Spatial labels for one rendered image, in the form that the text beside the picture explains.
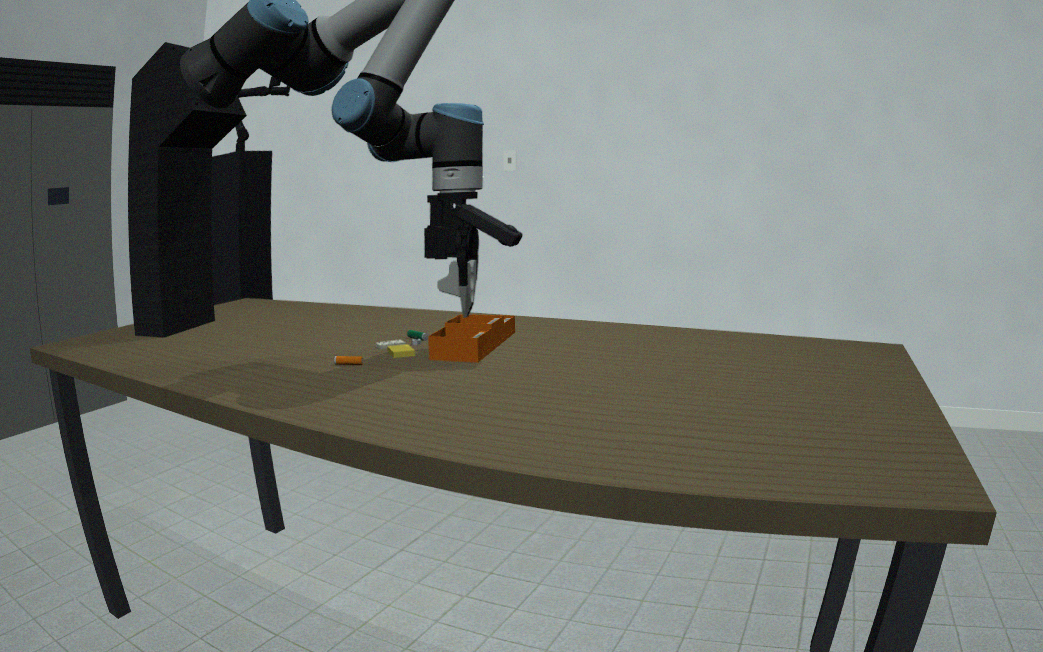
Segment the orange rack of bins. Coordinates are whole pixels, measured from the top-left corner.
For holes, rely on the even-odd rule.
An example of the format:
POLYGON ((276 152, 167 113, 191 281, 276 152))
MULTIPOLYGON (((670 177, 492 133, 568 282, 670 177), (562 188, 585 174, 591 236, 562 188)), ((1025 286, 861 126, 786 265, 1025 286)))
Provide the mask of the orange rack of bins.
POLYGON ((515 316, 458 315, 428 336, 430 360, 480 362, 513 334, 515 316))

